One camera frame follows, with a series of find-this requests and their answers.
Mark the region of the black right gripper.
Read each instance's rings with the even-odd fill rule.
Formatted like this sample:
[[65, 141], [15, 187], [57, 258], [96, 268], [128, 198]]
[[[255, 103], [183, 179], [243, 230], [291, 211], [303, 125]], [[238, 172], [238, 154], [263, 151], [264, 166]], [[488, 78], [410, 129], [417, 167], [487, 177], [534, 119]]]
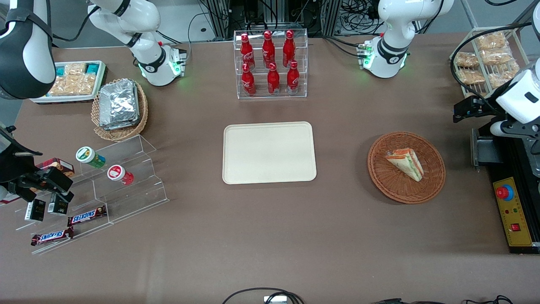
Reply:
[[11, 181], [17, 182], [17, 195], [27, 202], [33, 202], [37, 196], [35, 183], [45, 182], [44, 188], [51, 193], [50, 202], [65, 202], [69, 204], [75, 196], [70, 191], [73, 180], [64, 175], [56, 167], [47, 167], [40, 170], [35, 166], [34, 156], [42, 156], [42, 152], [27, 154], [27, 151], [21, 150], [19, 146], [11, 144], [8, 141], [1, 141], [0, 154], [0, 182], [3, 187], [7, 187]]

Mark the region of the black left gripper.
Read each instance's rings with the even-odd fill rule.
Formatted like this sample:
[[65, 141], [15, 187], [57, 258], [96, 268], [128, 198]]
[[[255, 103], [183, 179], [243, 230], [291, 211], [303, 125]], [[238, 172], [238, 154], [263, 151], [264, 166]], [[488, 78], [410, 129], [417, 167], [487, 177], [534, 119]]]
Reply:
[[469, 96], [462, 100], [462, 106], [454, 106], [454, 123], [468, 117], [507, 117], [507, 112], [495, 100], [483, 100], [479, 96]]

